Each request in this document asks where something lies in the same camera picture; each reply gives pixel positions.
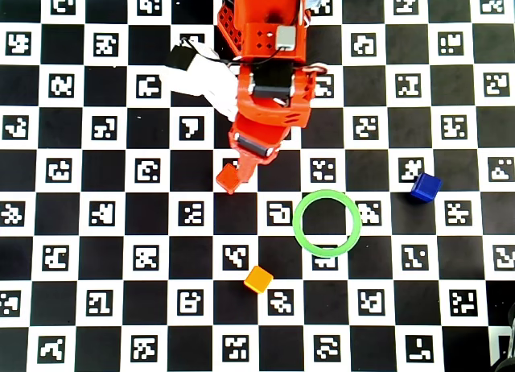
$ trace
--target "black square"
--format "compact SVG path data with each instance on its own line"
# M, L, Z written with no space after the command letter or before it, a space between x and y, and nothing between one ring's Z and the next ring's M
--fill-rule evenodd
M347 325L347 281L304 281L304 324Z
M487 327L442 327L443 364L445 371L490 369L490 352ZM463 356L463 349L473 357Z
M12 372L27 370L28 337L29 328L0 329L0 365L2 368Z
M77 235L79 193L38 193L35 198L36 235Z
M385 66L344 67L345 106L386 106Z
M77 372L120 370L121 339L120 327L78 327L75 370Z
M41 0L0 0L0 22L41 22Z
M442 191L479 190L479 168L477 150L433 151L435 176L443 181Z
M474 23L472 34L477 64L515 62L513 24Z
M395 281L395 324L440 325L438 281Z
M81 237L79 279L122 279L123 237Z
M390 148L431 148L431 108L388 108Z
M212 25L212 0L172 0L172 24Z
M31 326L75 325L76 282L33 282Z
M170 279L212 279L212 237L170 237Z
M32 238L0 238L0 280L31 279Z
M168 370L212 370L212 326L169 326Z
M471 64L431 66L432 105L474 105L474 102Z
M513 192L482 192L481 209L484 234L515 234Z
M215 235L255 235L258 232L256 193L214 194Z
M39 108L39 148L80 148L81 108Z
M436 234L435 205L421 205L409 193L392 192L393 234Z
M170 26L129 26L129 64L162 65L169 52Z
M167 281L125 281L124 325L167 324Z
M300 151L280 151L269 165L257 166L258 191L300 191Z
M123 191L125 151L83 151L82 191Z
M388 191L388 151L345 152L348 191Z
M259 327L260 370L303 370L302 326Z
M84 26L44 24L41 28L42 64L83 64Z
M168 235L168 193L126 193L126 235Z
M342 109L311 110L307 127L302 129L302 148L343 148L344 115Z
M38 105L39 66L0 65L0 75L0 105Z
M470 22L470 0L428 0L429 23Z
M87 67L84 106L125 106L127 68Z
M170 110L128 109L128 148L168 148L170 143Z
M440 279L484 279L481 237L438 237Z
M387 64L429 64L426 24L387 24Z
M393 326L351 326L350 329L352 370L397 369Z
M258 295L241 281L215 281L215 324L257 324Z
M86 23L127 23L127 0L86 0Z
M274 279L302 279L302 248L294 237L259 237L259 266Z
M393 279L390 237L361 237L348 252L349 279Z
M479 147L515 147L515 107L478 107L477 141Z
M35 151L0 151L0 191L34 191Z
M341 25L309 26L307 29L306 62L341 64Z
M384 23L384 0L343 0L344 23Z

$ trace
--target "green plastic ring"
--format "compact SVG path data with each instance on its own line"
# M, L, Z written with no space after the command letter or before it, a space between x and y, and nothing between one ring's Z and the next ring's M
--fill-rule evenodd
M348 240L343 245L340 245L333 249L324 249L322 247L315 246L307 240L306 235L303 231L303 214L306 211L308 205L319 199L337 200L342 205L346 206L352 215L352 232L350 237L348 237ZM297 207L295 208L292 224L295 238L297 239L297 242L300 246L308 250L313 255L316 255L317 257L332 258L348 252L356 245L357 240L360 238L361 232L361 214L360 210L356 206L356 203L354 203L344 193L334 191L332 189L321 189L319 191L315 191L306 195L300 201L299 205L297 205Z

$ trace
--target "black and white checkerboard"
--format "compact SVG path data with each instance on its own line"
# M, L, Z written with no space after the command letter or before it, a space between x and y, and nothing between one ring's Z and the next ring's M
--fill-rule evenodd
M219 6L0 0L0 370L488 370L515 300L513 0L323 0L310 125L232 196L230 123L159 79L183 35L231 56ZM364 222L339 258L292 236L322 188ZM352 223L320 200L303 224Z

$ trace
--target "orange block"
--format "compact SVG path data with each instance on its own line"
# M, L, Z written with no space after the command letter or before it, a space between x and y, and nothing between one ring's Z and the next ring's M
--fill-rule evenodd
M249 276L243 283L254 290L256 293L263 293L270 282L272 282L274 276L268 271L261 269L259 266L254 266L254 269L250 272Z

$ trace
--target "white square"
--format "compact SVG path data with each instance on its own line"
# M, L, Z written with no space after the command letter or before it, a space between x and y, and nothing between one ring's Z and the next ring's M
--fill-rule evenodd
M472 23L431 23L428 30L430 64L474 64ZM460 46L462 56L458 55Z
M318 167L327 168L327 172L331 173L320 176L317 172L324 173L324 170L319 170ZM334 189L344 192L345 183L345 151L343 149L302 149L300 151L300 188L302 192L314 192L318 189Z
M213 149L214 117L212 107L170 108L170 148L176 151Z
M176 237L191 237L194 235L210 236L213 231L213 194L212 192L170 192L170 206L168 208L170 235ZM188 216L190 222L181 221L179 207L182 201L202 204L199 211L194 211L195 205L190 209L191 215ZM197 223L195 212L201 212L203 223Z
M290 290L293 290L293 301L284 292ZM273 279L265 292L257 295L258 323L281 326L302 325L304 323L303 301L304 282L301 279ZM290 315L288 309L291 309L293 314ZM269 315L269 312L281 314Z
M169 191L170 150L126 150L126 192Z
M424 24L428 23L427 0L385 0L386 24Z
M483 235L483 218L481 215L480 192L443 191L435 198L437 235L462 237ZM470 217L472 217L472 225L468 225L468 218Z
M80 149L38 149L36 192L80 192L81 173L82 151Z
M130 362L131 354L134 351L132 336L145 336L150 341L155 341L157 336L157 362L144 362L141 359L138 362ZM166 325L124 325L122 326L122 343L121 343L121 361L120 370L124 372L139 372L145 370L147 372L166 372L167 371L167 351L168 351L168 327Z
M361 214L361 236L385 237L392 234L392 207L389 192L347 192ZM352 232L352 214L345 212L347 235Z
M82 108L82 106L84 106L84 66L77 64L39 66L40 108Z
M257 234L291 236L293 214L302 199L302 194L300 192L258 192L257 198Z
M429 64L387 64L386 102L389 107L431 106Z
M474 64L474 86L476 106L511 106L515 97L515 64ZM503 96L506 89L509 95Z
M344 68L328 65L328 73L316 77L315 96L311 108L338 108L344 106Z
M436 235L393 235L392 269L396 281L439 279Z
M324 345L315 348L315 336L323 336ZM323 362L322 358L339 350L340 361ZM304 371L305 372L351 372L350 328L348 325L305 325L304 326Z
M212 325L212 289L210 279L169 280L168 325Z
M473 23L513 23L513 0L470 0Z
M84 26L85 66L127 66L129 26L126 24L86 24Z
M486 282L471 280L440 280L440 315L442 326L488 326L488 309L486 300ZM474 293L472 297L476 300L477 316L452 316L459 313L461 308L455 305L459 296L450 295L450 291L466 291Z
M127 66L128 108L170 107L170 88L167 78L161 78L163 71L163 66Z
M38 364L39 337L64 337L64 362ZM75 365L75 326L31 326L27 344L27 370L34 372L68 372Z
M404 172L399 172L399 159L404 163ZM435 174L435 159L430 148L399 148L388 150L389 190L391 192L410 192L416 177L425 172Z
M171 22L171 0L127 0L127 10L129 24L167 26Z
M258 265L257 235L214 235L212 244L212 278L217 281L243 281Z
M77 282L76 326L122 326L122 318L121 279Z
M420 353L412 353L410 361L409 355L406 355L406 336L432 336L433 349L420 349ZM402 325L395 327L395 348L397 350L397 371L411 372L417 370L420 372L433 372L435 370L444 370L443 366L443 339L441 326L426 325ZM433 362L417 362L432 358Z
M350 325L394 326L393 281L350 279L348 285L348 322ZM360 316L360 307L372 315Z
M342 245L346 236L341 235L309 235L309 242L317 246L329 246L334 248ZM309 281L345 281L348 279L348 255L342 254L333 258L320 258L314 256L307 250L302 250L303 256L303 279Z
M2 281L0 282L0 293L4 291L19 291L18 296L8 296L6 293L7 304L0 306L0 327L2 328L22 328L31 325L31 296L32 296L32 282L31 281Z
M21 33L29 32L30 39ZM16 53L7 55L15 46ZM23 55L30 49L30 55ZM41 25L39 23L0 23L0 64L34 64L41 62Z
M32 246L33 281L79 279L78 236L35 236Z
M345 66L386 64L384 24L343 24L341 29Z
M483 236L484 278L488 281L515 279L515 236Z
M88 106L82 109L83 150L121 151L127 147L126 140L127 108Z
M170 241L163 235L125 236L123 279L126 281L168 280Z
M25 213L19 211L22 216L20 221L23 225L10 224L7 227L0 227L0 237L31 237L34 235L34 215L35 215L35 192L0 192L0 201L19 202L25 204Z
M38 148L39 108L37 106L0 106L0 127L0 149ZM4 131L8 134L6 139L2 137Z
M100 203L91 206L92 201ZM125 233L125 222L126 194L124 192L80 193L80 236L120 237Z
M488 167L488 158L499 158L506 164L506 169L515 164L515 148L479 148L477 150L477 162L480 173L481 192L513 192L515 191L515 181L506 181L509 175L504 171L504 167L499 165L499 170L491 171Z
M434 149L476 149L476 107L432 106L431 133Z
M212 346L213 372L259 371L259 327L257 325L214 325L212 327ZM230 354L235 358L247 359L248 361L224 362L225 347L233 348ZM247 348L248 352L246 354L242 353L237 349L239 347Z
M85 24L86 0L41 0L41 23ZM75 7L75 14L67 14Z

